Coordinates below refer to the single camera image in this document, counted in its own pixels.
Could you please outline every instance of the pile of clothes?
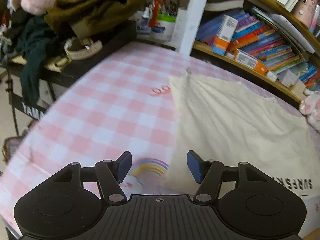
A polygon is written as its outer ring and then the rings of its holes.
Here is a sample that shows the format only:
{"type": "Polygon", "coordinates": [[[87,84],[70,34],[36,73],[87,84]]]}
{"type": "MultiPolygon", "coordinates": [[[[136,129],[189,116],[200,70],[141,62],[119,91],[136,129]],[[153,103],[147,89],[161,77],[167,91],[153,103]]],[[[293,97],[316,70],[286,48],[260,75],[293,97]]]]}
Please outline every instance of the pile of clothes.
{"type": "Polygon", "coordinates": [[[0,64],[21,55],[26,104],[39,99],[39,75],[44,62],[64,53],[67,39],[86,40],[112,30],[146,0],[0,0],[0,64]]]}

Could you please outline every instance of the barcode label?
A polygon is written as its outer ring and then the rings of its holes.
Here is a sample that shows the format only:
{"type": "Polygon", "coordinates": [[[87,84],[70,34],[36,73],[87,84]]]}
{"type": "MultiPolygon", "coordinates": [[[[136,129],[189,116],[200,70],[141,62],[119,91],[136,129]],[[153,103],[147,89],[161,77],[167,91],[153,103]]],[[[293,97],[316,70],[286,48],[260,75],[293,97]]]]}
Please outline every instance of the barcode label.
{"type": "Polygon", "coordinates": [[[235,28],[236,27],[236,21],[232,20],[232,19],[228,19],[226,26],[230,27],[230,28],[235,28]]]}
{"type": "Polygon", "coordinates": [[[257,64],[257,60],[251,57],[248,57],[247,55],[244,55],[242,53],[239,53],[237,57],[237,61],[248,66],[249,68],[254,69],[254,67],[257,64]]]}

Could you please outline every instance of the dark green garment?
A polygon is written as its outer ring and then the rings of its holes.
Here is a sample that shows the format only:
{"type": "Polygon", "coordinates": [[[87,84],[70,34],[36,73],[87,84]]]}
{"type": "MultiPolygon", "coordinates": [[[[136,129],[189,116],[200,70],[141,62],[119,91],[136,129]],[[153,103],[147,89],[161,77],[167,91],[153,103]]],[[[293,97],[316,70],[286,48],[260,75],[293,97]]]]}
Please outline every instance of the dark green garment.
{"type": "Polygon", "coordinates": [[[31,18],[18,38],[17,51],[26,61],[21,73],[22,96],[25,104],[34,106],[39,99],[39,75],[47,58],[60,53],[60,43],[42,16],[31,18]]]}
{"type": "Polygon", "coordinates": [[[58,35],[66,35],[70,24],[78,38],[112,29],[127,20],[146,0],[56,0],[45,21],[58,35]]]}

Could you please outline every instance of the gingham tablecloth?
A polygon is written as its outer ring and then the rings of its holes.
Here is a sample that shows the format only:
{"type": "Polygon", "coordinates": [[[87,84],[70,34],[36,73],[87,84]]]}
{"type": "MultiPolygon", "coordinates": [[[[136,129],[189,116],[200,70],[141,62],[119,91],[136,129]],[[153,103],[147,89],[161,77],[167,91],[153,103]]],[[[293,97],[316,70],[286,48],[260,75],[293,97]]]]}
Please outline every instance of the gingham tablecloth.
{"type": "MultiPolygon", "coordinates": [[[[19,232],[13,208],[25,193],[71,162],[94,166],[104,159],[115,160],[126,150],[132,153],[133,165],[121,184],[124,192],[169,193],[160,187],[170,165],[177,127],[168,77],[184,74],[186,68],[193,74],[241,82],[266,98],[275,97],[211,64],[132,42],[67,90],[26,137],[0,181],[3,218],[19,232]]],[[[289,104],[276,100],[290,114],[301,116],[289,104]]],[[[311,128],[310,133],[319,152],[319,134],[311,128]]],[[[97,193],[92,183],[85,188],[97,193]]]]}

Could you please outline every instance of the white container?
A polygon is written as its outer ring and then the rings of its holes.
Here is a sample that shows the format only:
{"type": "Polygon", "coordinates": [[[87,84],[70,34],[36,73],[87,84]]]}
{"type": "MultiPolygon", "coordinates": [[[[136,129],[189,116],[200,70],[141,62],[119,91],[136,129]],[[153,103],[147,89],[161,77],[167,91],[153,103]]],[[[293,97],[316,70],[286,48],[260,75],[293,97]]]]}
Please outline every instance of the white container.
{"type": "Polygon", "coordinates": [[[151,38],[159,41],[171,41],[176,18],[158,14],[156,26],[151,31],[151,38]]]}

